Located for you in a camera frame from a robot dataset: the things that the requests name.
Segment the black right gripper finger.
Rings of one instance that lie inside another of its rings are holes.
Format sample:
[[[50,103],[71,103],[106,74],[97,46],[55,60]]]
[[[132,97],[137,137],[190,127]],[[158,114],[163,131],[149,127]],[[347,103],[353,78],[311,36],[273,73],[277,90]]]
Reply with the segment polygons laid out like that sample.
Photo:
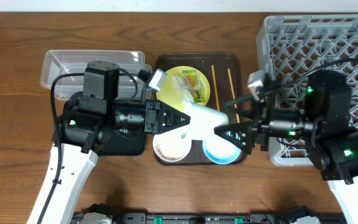
[[[235,98],[232,101],[225,103],[224,109],[245,118],[252,118],[254,116],[252,110],[243,110],[240,108],[240,105],[252,101],[253,99],[254,97],[251,94]]]
[[[227,124],[214,128],[214,133],[219,137],[229,141],[242,152],[252,154],[254,148],[253,122],[245,121],[235,124]]]

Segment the white bowl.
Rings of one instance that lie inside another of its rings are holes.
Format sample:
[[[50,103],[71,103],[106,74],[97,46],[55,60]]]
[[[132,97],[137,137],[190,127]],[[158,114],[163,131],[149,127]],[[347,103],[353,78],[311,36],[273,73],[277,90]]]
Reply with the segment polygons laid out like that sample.
[[[178,162],[184,159],[189,154],[191,145],[191,139],[183,138],[175,131],[156,134],[153,138],[154,153],[164,162]]]

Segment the leftover rice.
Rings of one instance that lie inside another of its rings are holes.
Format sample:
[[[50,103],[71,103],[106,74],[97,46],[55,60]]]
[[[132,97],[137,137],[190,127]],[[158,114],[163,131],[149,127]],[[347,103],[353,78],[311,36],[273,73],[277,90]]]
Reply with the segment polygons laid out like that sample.
[[[156,148],[160,155],[169,161],[179,159],[182,157],[182,153],[179,149],[171,148],[170,146],[166,146],[164,144],[156,145]]]

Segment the white cup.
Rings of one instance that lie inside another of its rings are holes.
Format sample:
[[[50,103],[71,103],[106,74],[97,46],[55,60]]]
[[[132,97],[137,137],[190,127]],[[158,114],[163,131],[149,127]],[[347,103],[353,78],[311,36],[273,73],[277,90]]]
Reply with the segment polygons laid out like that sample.
[[[214,129],[229,124],[226,113],[201,106],[197,103],[186,103],[184,113],[190,117],[190,123],[183,127],[182,139],[212,140],[218,138]]]

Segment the green snack wrapper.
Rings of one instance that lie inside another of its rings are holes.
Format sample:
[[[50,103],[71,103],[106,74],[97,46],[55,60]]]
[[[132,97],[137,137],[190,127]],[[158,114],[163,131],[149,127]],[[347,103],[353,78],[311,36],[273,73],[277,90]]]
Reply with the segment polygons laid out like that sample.
[[[195,103],[202,103],[206,101],[204,86],[199,78],[196,70],[183,70],[182,74],[185,78],[186,84],[190,89],[190,93]]]

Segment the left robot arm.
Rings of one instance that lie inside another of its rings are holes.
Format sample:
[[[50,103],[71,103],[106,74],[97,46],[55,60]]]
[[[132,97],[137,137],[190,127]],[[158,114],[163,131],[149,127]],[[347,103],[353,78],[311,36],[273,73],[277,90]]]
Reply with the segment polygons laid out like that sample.
[[[83,90],[57,115],[54,79],[50,101],[53,146],[44,182],[29,223],[70,223],[82,188],[102,155],[131,155],[146,134],[163,134],[190,123],[190,116],[159,100],[118,99],[119,78],[135,75],[113,62],[88,62]]]

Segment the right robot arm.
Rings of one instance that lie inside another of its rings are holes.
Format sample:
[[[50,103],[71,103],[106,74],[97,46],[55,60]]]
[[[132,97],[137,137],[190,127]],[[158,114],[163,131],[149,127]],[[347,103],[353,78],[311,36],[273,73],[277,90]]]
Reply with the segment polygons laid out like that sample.
[[[343,74],[313,72],[307,79],[303,110],[275,107],[281,85],[263,75],[249,78],[251,109],[235,112],[248,120],[218,126],[214,133],[246,154],[270,138],[303,140],[309,159],[320,171],[348,223],[358,223],[358,129],[349,124],[351,88]]]

